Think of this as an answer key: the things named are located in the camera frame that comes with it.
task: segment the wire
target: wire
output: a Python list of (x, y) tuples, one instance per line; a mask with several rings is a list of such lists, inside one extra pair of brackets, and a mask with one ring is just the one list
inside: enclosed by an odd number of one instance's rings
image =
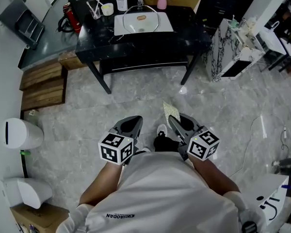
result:
[[(269, 115), (269, 116), (274, 116), (274, 117), (278, 118), (278, 120), (279, 120), (279, 121), (281, 122), (281, 124), (284, 126), (284, 123), (283, 123), (283, 122), (281, 121), (281, 119), (280, 119), (279, 117), (277, 117), (276, 115), (274, 115), (274, 114), (267, 114), (267, 115)], [(252, 130), (253, 123), (254, 123), (258, 118), (260, 118), (261, 116), (262, 116), (262, 115), (256, 117), (256, 118), (252, 121), (252, 123), (251, 123), (251, 126), (250, 126), (250, 140), (249, 140), (249, 142), (248, 142), (248, 144), (247, 144), (247, 147), (246, 147), (246, 149), (245, 149), (245, 151), (244, 151), (244, 156), (243, 156), (243, 161), (242, 161), (242, 167), (241, 167), (238, 171), (236, 171), (236, 172), (234, 172), (232, 175), (230, 175), (229, 177), (232, 177), (233, 175), (239, 173), (239, 172), (243, 169), (244, 164), (245, 164), (245, 161), (246, 161), (247, 149), (248, 149), (248, 147), (249, 147), (249, 144), (250, 144), (250, 142), (251, 142), (251, 138), (252, 138), (252, 136), (251, 136), (251, 130)], [(281, 132), (281, 135), (280, 135), (280, 141), (281, 141), (281, 144), (282, 144), (282, 145), (281, 145), (281, 149), (284, 150), (284, 148), (287, 147), (287, 151), (288, 151), (288, 155), (289, 155), (289, 147), (288, 147), (286, 144), (284, 144), (283, 141), (282, 141), (282, 139), (281, 139), (281, 136), (282, 136), (283, 132), (284, 132), (284, 130)]]

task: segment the person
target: person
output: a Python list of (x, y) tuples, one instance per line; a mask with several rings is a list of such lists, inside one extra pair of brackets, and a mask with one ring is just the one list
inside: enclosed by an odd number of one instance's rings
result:
[(56, 233), (263, 232), (262, 210), (209, 159), (177, 153), (179, 142), (160, 125), (155, 151), (136, 152), (129, 165), (108, 162)]

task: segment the fire extinguisher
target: fire extinguisher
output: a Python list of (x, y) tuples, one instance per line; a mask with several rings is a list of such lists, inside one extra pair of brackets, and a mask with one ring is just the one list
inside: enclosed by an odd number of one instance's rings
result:
[(81, 30), (81, 24), (76, 20), (73, 15), (70, 2), (66, 3), (63, 7), (64, 16), (58, 22), (58, 32), (76, 32), (79, 33)]

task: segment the white container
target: white container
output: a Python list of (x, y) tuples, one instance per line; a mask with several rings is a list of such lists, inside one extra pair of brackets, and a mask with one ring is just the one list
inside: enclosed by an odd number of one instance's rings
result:
[(119, 11), (127, 11), (128, 10), (127, 0), (116, 0), (116, 5), (117, 5), (117, 9)]
[(24, 203), (35, 209), (53, 196), (52, 188), (45, 181), (31, 178), (10, 178), (1, 181), (2, 193), (9, 207)]
[(102, 13), (105, 17), (107, 16), (111, 16), (114, 12), (113, 9), (113, 3), (105, 3), (102, 7), (101, 7)]
[(10, 118), (3, 125), (3, 142), (9, 149), (30, 150), (43, 142), (43, 131), (24, 120)]

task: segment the spray bottle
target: spray bottle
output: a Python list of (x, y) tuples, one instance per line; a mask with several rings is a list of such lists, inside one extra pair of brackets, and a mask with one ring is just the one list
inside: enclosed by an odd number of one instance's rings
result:
[(158, 0), (157, 1), (157, 8), (160, 10), (164, 10), (167, 7), (167, 0)]

